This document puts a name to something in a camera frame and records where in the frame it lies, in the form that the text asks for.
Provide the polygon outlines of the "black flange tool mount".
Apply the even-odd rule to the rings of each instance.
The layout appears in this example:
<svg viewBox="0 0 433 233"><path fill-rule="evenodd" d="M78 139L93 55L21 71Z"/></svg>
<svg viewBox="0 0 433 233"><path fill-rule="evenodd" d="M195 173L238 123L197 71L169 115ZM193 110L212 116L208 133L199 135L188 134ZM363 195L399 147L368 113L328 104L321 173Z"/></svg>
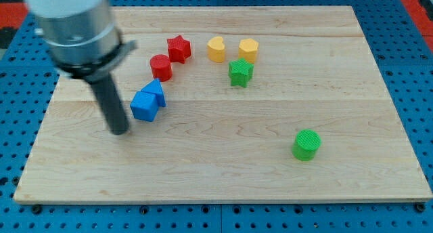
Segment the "black flange tool mount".
<svg viewBox="0 0 433 233"><path fill-rule="evenodd" d="M137 49L137 42L119 39L74 39L65 43L49 41L50 57L57 71L70 79L96 83L111 75Z"/></svg>

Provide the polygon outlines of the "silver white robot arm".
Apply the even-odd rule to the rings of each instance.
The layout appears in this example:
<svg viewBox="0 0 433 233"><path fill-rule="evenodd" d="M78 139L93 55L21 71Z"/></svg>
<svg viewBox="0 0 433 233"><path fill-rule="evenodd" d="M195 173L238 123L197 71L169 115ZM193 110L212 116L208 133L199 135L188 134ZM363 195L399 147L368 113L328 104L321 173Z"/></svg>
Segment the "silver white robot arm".
<svg viewBox="0 0 433 233"><path fill-rule="evenodd" d="M36 34L49 47L56 68L88 83L114 135L129 130L129 120L111 72L136 49L125 42L109 0L24 0L37 21Z"/></svg>

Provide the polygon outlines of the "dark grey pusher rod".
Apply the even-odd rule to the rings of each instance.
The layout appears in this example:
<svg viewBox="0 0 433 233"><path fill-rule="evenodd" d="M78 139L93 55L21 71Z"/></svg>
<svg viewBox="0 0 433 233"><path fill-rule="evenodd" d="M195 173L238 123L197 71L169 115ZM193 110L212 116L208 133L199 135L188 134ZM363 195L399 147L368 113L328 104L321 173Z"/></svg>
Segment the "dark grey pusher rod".
<svg viewBox="0 0 433 233"><path fill-rule="evenodd" d="M99 104L110 132L122 135L129 130L129 120L111 75L90 82L92 92Z"/></svg>

